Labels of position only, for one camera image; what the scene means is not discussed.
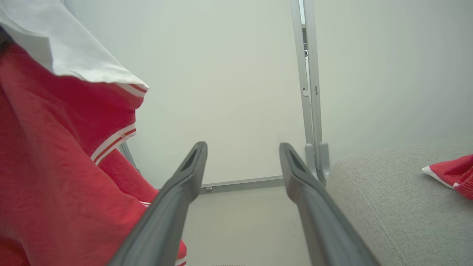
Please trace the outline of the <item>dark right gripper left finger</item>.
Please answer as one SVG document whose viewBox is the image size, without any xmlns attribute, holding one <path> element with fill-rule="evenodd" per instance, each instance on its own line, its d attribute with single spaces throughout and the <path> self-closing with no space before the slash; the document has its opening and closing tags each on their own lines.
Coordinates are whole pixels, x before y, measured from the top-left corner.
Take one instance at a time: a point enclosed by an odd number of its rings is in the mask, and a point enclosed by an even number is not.
<svg viewBox="0 0 473 266">
<path fill-rule="evenodd" d="M 207 144 L 197 142 L 121 244 L 110 266 L 174 266 L 188 207 L 200 194 Z"/>
</svg>

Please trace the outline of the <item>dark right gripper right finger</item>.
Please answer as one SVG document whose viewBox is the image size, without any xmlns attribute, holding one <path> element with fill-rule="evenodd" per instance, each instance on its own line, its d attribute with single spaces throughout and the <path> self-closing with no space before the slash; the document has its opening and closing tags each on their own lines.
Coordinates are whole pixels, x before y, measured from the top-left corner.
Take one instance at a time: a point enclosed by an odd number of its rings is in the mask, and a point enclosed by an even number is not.
<svg viewBox="0 0 473 266">
<path fill-rule="evenodd" d="M 324 186 L 289 143 L 280 143 L 279 159 L 289 199 L 296 204 L 313 266 L 378 266 Z"/>
</svg>

